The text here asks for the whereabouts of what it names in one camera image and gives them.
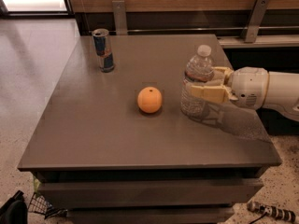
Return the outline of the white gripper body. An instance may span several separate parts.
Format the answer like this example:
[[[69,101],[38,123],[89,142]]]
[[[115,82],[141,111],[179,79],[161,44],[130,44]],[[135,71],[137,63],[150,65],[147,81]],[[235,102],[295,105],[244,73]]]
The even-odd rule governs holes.
[[[229,100],[236,106],[258,109],[267,92],[269,74],[263,68],[244,67],[234,71],[229,78]]]

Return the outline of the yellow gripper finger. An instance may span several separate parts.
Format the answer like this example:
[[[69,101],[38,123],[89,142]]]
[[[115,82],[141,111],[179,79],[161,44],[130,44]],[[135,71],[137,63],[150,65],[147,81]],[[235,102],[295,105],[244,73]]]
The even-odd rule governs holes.
[[[187,85],[187,92],[196,98],[201,98],[205,101],[222,104],[230,100],[230,90],[224,85],[220,86],[199,86],[199,85]]]
[[[218,84],[226,84],[229,81],[231,74],[234,71],[226,66],[216,66],[214,68],[214,77],[213,80]]]

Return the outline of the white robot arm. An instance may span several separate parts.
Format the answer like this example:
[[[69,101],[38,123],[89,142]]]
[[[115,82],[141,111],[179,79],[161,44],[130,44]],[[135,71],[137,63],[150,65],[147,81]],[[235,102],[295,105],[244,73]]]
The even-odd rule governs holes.
[[[231,102],[247,109],[267,108],[299,121],[299,75],[263,68],[214,67],[216,77],[207,82],[190,81],[185,87],[192,97],[214,104]]]

